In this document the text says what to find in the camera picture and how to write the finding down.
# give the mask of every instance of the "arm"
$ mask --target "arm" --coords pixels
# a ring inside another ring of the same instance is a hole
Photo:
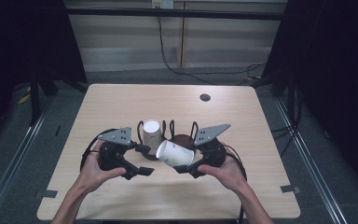
[[[89,193],[100,187],[106,180],[126,173],[124,168],[116,168],[110,171],[102,171],[100,169],[98,164],[100,153],[97,151],[99,151],[102,143],[102,141],[99,141],[94,147],[93,152],[87,157],[80,175],[66,193],[51,223],[73,223],[80,205]]]
[[[249,223],[273,223],[263,205],[258,201],[255,192],[246,182],[237,162],[226,156],[226,161],[219,168],[209,165],[201,165],[199,171],[207,175],[213,175],[227,189],[232,190],[240,198],[243,210]]]

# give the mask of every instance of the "metal bar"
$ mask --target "metal bar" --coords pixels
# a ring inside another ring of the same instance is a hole
[[[139,17],[180,17],[215,18],[237,20],[282,21],[286,19],[304,19],[304,15],[286,15],[271,12],[238,12],[190,9],[159,8],[114,8],[114,7],[19,7],[19,11],[32,13],[66,13],[71,15],[99,16],[139,16]]]
[[[0,207],[4,199],[6,198],[11,185],[14,182],[14,178],[16,177],[17,172],[20,170],[20,167],[31,147],[31,144],[34,141],[34,138],[36,137],[40,127],[42,126],[42,123],[46,116],[46,112],[48,111],[52,101],[53,101],[52,99],[48,101],[39,119],[36,121],[35,125],[31,126],[28,129],[28,132],[25,135],[24,139],[22,140],[19,149],[17,150],[15,156],[13,157],[13,160],[11,161],[10,165],[7,167],[5,174],[2,176],[0,180]]]
[[[292,125],[290,118],[287,115],[287,108],[282,99],[277,99],[276,101],[277,106],[281,112],[283,120],[287,127]],[[333,219],[334,223],[341,224],[341,223],[348,223],[344,214],[337,203],[337,200],[333,193],[331,192],[330,188],[327,186],[326,182],[324,181],[324,177],[322,176],[318,166],[316,165],[315,161],[310,154],[310,151],[307,145],[304,142],[300,132],[293,132],[293,129],[290,130],[290,134],[293,136],[296,144],[296,148],[303,159],[308,171],[310,172],[310,176],[313,180],[313,183],[316,186],[316,189],[319,191],[319,194],[324,201],[324,205],[327,208],[328,213],[330,214],[331,218]]]

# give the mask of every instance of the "gray floor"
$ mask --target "gray floor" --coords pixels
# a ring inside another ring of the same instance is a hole
[[[238,71],[238,68],[186,69],[187,72],[205,70],[208,72]],[[260,71],[253,71],[250,75],[257,76],[259,74]],[[197,75],[199,78],[218,85],[236,85],[242,83],[246,76],[246,73],[238,75]],[[89,73],[88,79],[89,84],[98,82],[208,85],[190,76],[175,75],[167,69]],[[249,80],[243,85],[251,83],[252,80]],[[58,86],[60,90],[56,97],[49,98],[42,95],[43,103],[49,101],[52,103],[0,206],[0,223],[43,223],[36,217],[40,199],[35,198],[34,195],[37,191],[47,188],[63,145],[76,118],[76,113],[84,98],[83,93],[65,84],[58,83]],[[263,86],[256,89],[256,92],[268,125],[271,130],[274,130],[284,127],[284,122],[276,105],[276,99],[271,96],[269,90],[270,86]],[[11,108],[0,126],[0,178],[4,175],[29,128],[30,101],[23,105],[17,105],[17,101],[24,91],[25,89],[13,92]],[[312,153],[312,158],[320,168],[327,186],[336,197],[347,222],[358,223],[358,175],[342,159],[335,143],[325,138],[324,130],[307,110],[306,105],[303,109],[299,130]],[[290,135],[287,134],[276,140],[278,150],[284,149],[289,137]],[[274,221],[276,223],[334,223],[293,142],[282,157],[282,161],[292,185],[301,190],[296,195],[301,215],[295,219],[277,219]],[[77,221],[76,223],[101,223],[101,221]],[[200,221],[186,221],[184,223],[200,223]]]

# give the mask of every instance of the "table top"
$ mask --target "table top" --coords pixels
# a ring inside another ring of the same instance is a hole
[[[202,94],[211,100],[204,102]],[[68,136],[49,190],[55,198],[44,198],[37,216],[50,220],[67,190],[79,174],[81,155],[100,132],[132,127],[131,139],[139,143],[136,127],[140,120],[160,123],[175,121],[175,134],[190,135],[193,121],[200,128],[230,123],[219,141],[238,152],[248,182],[271,217],[298,217],[300,210],[293,192],[282,193],[290,185],[261,105],[251,87],[189,85],[93,84],[79,109]],[[169,130],[165,133],[171,138]],[[149,161],[130,150],[127,161],[135,166],[155,168],[151,176],[137,175],[105,182],[82,203],[77,218],[104,220],[174,220],[238,218],[240,200],[214,177],[194,179],[177,174],[162,161]]]

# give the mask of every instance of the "gray metal bracket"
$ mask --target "gray metal bracket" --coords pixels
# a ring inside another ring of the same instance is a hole
[[[109,133],[100,134],[98,139],[129,146],[131,144],[131,127],[121,128]]]
[[[211,142],[217,137],[217,135],[224,132],[229,127],[231,127],[231,124],[227,123],[227,124],[199,129],[195,137],[196,140],[194,141],[194,146],[197,147],[207,142]]]

